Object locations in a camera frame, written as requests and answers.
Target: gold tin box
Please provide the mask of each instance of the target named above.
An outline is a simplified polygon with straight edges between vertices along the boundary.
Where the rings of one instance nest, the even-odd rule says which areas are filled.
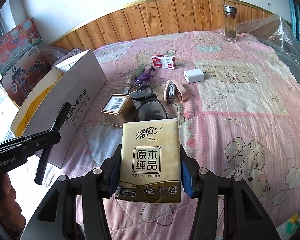
[[[113,94],[101,112],[112,125],[121,128],[124,122],[133,122],[137,115],[137,109],[131,97],[120,94]]]

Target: silver bottle lid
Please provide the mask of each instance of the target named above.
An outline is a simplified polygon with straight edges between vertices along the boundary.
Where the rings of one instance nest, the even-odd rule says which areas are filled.
[[[232,6],[232,5],[226,5],[226,4],[224,4],[223,5],[223,11],[224,12],[228,12],[228,13],[234,13],[234,14],[236,14],[237,13],[237,8],[235,6]]]

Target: wooden headboard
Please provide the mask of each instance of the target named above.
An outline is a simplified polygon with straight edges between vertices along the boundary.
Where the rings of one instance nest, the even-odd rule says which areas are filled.
[[[223,27],[223,4],[237,7],[239,23],[272,15],[265,9],[237,0],[142,0],[82,23],[52,45],[69,50],[95,50],[118,41],[160,34],[213,31]]]

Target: white charger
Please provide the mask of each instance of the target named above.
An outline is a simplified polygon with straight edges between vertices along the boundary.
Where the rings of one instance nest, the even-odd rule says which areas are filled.
[[[204,72],[200,68],[187,70],[184,72],[184,75],[188,84],[204,80]]]

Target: human hand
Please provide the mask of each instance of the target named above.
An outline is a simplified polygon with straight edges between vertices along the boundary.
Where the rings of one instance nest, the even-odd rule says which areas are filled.
[[[0,200],[0,223],[14,232],[21,232],[26,226],[26,219],[21,215],[21,207],[16,203],[16,191],[11,186],[8,174],[2,176],[4,197]]]

